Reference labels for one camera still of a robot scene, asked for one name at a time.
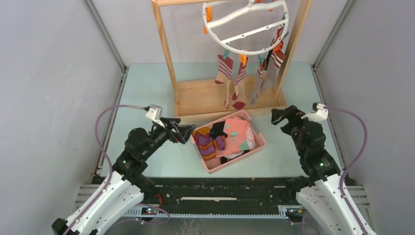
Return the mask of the beige red striped sock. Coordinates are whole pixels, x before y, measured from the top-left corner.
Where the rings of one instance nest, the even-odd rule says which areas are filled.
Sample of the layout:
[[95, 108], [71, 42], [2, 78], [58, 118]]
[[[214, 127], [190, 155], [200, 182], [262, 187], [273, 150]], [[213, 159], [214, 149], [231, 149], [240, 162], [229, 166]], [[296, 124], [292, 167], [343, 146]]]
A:
[[234, 83], [234, 92], [231, 95], [231, 100], [233, 101], [232, 106], [238, 110], [243, 109], [246, 106], [245, 78], [246, 64], [241, 62]]

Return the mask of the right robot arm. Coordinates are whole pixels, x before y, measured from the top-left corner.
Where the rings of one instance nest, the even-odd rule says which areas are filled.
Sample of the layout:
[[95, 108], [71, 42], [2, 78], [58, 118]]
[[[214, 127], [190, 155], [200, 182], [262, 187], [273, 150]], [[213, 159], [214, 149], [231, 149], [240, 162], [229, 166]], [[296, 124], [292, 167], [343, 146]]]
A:
[[306, 174], [287, 181], [285, 200], [292, 205], [299, 203], [304, 208], [299, 222], [302, 226], [309, 214], [331, 235], [374, 235], [375, 230], [365, 220], [346, 187], [346, 176], [350, 168], [341, 171], [325, 149], [326, 136], [321, 122], [327, 120], [329, 111], [349, 114], [358, 119], [363, 127], [364, 141], [352, 161], [355, 164], [368, 141], [367, 126], [355, 113], [322, 103], [313, 103], [313, 112], [308, 114], [295, 105], [271, 110], [273, 125], [285, 119], [288, 121], [281, 127], [281, 131], [292, 138], [301, 168]]

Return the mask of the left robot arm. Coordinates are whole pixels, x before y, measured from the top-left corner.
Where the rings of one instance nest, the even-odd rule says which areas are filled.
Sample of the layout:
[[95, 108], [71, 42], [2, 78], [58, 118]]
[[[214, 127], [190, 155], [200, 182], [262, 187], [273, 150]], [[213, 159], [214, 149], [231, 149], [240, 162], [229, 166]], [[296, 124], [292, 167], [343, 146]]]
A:
[[151, 131], [135, 128], [108, 176], [87, 201], [68, 218], [52, 224], [56, 235], [103, 235], [131, 207], [149, 204], [155, 197], [155, 183], [143, 175], [146, 161], [165, 142], [186, 144], [195, 124], [180, 124], [179, 118], [153, 122]]

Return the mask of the orange cuffed grey sock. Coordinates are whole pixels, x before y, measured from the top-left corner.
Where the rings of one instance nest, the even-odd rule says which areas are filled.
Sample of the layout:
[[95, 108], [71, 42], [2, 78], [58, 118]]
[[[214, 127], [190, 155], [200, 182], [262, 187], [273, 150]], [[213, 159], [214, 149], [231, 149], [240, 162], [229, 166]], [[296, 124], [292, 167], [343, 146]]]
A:
[[260, 92], [263, 93], [267, 89], [274, 87], [277, 83], [277, 73], [280, 69], [280, 66], [284, 62], [286, 55], [282, 49], [274, 49], [271, 53], [270, 59], [267, 63], [267, 72], [266, 76], [262, 81]]

